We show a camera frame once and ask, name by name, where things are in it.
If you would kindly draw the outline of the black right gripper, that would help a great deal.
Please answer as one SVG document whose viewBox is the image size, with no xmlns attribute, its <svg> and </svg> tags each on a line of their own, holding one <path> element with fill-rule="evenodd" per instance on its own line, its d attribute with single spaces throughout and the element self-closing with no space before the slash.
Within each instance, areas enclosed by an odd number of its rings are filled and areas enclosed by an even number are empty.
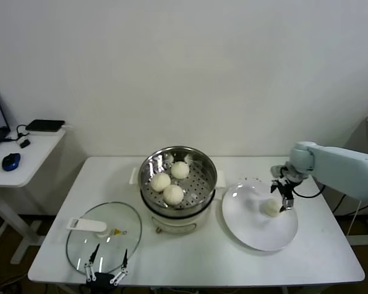
<svg viewBox="0 0 368 294">
<path fill-rule="evenodd" d="M 282 206 L 279 210 L 280 213 L 290 210 L 294 206 L 293 189 L 294 186 L 290 183 L 282 184 L 278 181 L 272 181 L 270 192 L 273 193 L 278 188 L 282 198 Z"/>
</svg>

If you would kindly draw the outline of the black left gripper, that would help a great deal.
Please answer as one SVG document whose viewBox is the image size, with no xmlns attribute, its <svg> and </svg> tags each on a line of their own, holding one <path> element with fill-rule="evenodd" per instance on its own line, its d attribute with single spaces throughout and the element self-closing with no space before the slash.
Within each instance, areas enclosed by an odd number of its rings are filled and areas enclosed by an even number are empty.
<svg viewBox="0 0 368 294">
<path fill-rule="evenodd" d="M 96 246 L 88 261 L 84 265 L 86 274 L 86 286 L 89 288 L 115 288 L 114 284 L 119 284 L 128 274 L 128 250 L 125 250 L 121 270 L 115 276 L 108 273 L 96 273 L 93 269 L 93 264 L 98 253 L 100 244 Z"/>
</svg>

